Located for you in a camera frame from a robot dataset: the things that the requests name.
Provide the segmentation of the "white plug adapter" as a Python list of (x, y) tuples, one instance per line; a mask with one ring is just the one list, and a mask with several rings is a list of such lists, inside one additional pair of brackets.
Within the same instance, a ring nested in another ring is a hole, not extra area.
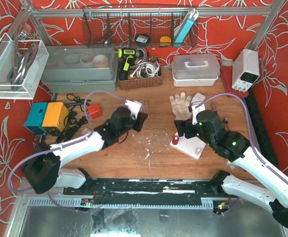
[(206, 97), (204, 95), (202, 95), (200, 93), (196, 93), (191, 100), (191, 104), (192, 105), (194, 105), (194, 104), (198, 105), (198, 104), (202, 103), (205, 99), (206, 99)]

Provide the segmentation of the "large red spring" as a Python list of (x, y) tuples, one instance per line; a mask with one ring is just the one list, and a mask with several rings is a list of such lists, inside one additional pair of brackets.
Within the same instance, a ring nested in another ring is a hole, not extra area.
[(172, 144), (173, 144), (173, 145), (177, 145), (178, 142), (179, 142), (179, 137), (175, 135), (175, 136), (173, 137), (173, 139), (172, 139)]

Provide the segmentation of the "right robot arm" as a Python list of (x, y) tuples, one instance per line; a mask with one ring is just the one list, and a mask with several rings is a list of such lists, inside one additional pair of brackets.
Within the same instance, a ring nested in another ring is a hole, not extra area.
[(199, 138), (220, 157), (241, 167), (263, 185), (258, 187), (220, 170), (211, 180), (219, 190), (264, 208), (288, 229), (288, 177), (259, 153), (245, 136), (226, 130), (219, 115), (210, 110), (199, 112), (193, 119), (175, 120), (174, 123), (178, 136)]

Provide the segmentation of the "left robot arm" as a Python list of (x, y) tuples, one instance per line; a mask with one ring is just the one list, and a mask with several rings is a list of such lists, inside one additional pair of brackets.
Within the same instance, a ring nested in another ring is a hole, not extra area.
[(37, 194), (43, 194), (53, 187), (79, 189), (85, 183), (86, 176), (80, 169), (64, 169), (63, 166), (117, 143), (120, 136), (130, 130), (141, 131), (147, 116), (143, 112), (134, 115), (129, 108), (118, 107), (111, 118), (94, 128), (92, 133), (53, 145), (41, 142), (24, 163), (22, 173)]

